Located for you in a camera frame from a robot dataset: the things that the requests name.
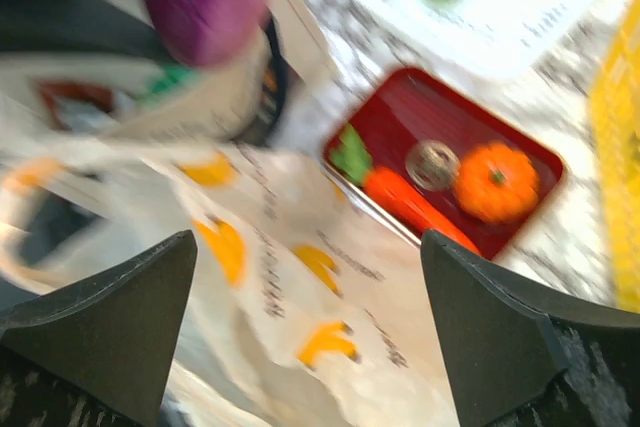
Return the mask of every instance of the toy pumpkin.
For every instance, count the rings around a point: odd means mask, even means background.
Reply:
[[[531,160],[502,142],[472,150],[460,162],[454,191],[460,207],[487,223],[508,222],[538,203],[539,177]]]

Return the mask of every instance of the countertop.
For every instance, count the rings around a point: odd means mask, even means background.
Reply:
[[[394,64],[433,69],[353,0],[305,1],[329,41],[339,75],[292,106],[275,144],[318,155],[332,128]],[[475,99],[551,146],[569,170],[545,215],[499,263],[558,290],[610,305],[613,285],[587,92],[628,2],[599,0],[539,65]]]

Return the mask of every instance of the carrot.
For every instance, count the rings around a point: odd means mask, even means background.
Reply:
[[[480,255],[478,248],[453,223],[411,187],[404,178],[387,167],[369,171],[363,183],[365,194],[391,215],[404,220],[420,232],[437,230],[454,242]]]
[[[371,200],[416,230],[437,230],[480,255],[473,242],[402,176],[387,167],[373,167],[371,155],[351,125],[345,127],[340,141],[340,147],[331,151],[331,162],[361,186]]]

